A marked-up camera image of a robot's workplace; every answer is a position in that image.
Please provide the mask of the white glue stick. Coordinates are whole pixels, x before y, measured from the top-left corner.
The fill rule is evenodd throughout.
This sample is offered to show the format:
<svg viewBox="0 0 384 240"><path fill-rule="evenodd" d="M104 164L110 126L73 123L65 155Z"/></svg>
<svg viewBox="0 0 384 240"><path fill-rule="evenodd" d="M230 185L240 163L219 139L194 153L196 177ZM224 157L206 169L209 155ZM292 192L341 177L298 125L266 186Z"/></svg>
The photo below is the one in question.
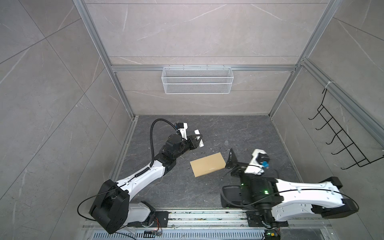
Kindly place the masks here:
<svg viewBox="0 0 384 240"><path fill-rule="evenodd" d="M203 143L202 135L201 135L200 131L199 130L195 130L194 133L197 135L196 139L198 141L199 147L200 148L204 147L204 143Z"/></svg>

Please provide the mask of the yellow kraft envelope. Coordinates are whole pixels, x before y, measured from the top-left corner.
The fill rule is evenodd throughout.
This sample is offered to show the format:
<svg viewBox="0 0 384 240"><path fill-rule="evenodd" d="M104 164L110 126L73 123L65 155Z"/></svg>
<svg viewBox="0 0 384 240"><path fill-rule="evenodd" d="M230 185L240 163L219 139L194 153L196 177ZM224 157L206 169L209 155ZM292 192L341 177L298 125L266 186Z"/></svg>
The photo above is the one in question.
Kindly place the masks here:
<svg viewBox="0 0 384 240"><path fill-rule="evenodd" d="M226 162L221 153L191 161L190 164L196 178L224 169L226 166Z"/></svg>

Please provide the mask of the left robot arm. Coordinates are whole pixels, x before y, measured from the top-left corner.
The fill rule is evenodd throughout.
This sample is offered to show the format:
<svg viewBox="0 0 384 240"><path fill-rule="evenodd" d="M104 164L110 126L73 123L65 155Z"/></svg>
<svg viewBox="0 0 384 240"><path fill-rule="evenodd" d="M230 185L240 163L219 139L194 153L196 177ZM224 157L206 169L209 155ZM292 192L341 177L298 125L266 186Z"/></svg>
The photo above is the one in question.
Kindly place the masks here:
<svg viewBox="0 0 384 240"><path fill-rule="evenodd" d="M105 181L89 214L109 234L133 224L151 226L155 220L155 208L145 201L132 204L131 200L147 185L170 172L176 165L177 158L198 148L201 139L200 134L185 139L178 134L170 135L161 151L155 156L153 164L117 182Z"/></svg>

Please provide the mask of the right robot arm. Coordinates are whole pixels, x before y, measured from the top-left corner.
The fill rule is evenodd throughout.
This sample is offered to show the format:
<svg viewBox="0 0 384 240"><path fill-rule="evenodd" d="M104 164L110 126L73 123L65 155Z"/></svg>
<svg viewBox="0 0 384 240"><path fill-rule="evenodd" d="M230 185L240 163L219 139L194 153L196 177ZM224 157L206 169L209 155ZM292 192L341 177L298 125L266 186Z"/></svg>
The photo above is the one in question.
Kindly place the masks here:
<svg viewBox="0 0 384 240"><path fill-rule="evenodd" d="M343 184L339 178L313 184L265 177L269 160L265 151L255 149L251 161L241 163L230 150L225 168L240 179L240 184L222 187L223 208L245 210L251 222L267 229L284 226L288 220L305 214L340 219L359 211L358 203L340 192Z"/></svg>

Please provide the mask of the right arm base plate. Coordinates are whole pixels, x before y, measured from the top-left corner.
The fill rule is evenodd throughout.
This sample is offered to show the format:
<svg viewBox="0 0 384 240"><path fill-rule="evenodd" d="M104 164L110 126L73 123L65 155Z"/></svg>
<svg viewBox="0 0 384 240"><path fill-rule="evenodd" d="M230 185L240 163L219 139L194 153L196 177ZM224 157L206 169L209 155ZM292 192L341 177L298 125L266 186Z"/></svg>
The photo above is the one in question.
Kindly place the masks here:
<svg viewBox="0 0 384 240"><path fill-rule="evenodd" d="M246 211L246 215L249 227L264 227L266 229L274 229L289 226L287 221L277 222L271 211L264 211L262 213L257 211Z"/></svg>

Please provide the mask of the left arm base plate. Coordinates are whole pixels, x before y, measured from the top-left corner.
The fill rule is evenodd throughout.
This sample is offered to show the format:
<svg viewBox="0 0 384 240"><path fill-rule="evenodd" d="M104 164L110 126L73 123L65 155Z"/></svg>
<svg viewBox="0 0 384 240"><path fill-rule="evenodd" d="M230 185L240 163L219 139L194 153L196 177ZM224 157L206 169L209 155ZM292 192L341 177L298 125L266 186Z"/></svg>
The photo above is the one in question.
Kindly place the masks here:
<svg viewBox="0 0 384 240"><path fill-rule="evenodd" d="M167 211L155 212L144 222L132 222L127 224L127 226L136 228L158 228L158 225L160 225L159 228L165 228L168 226L169 214Z"/></svg>

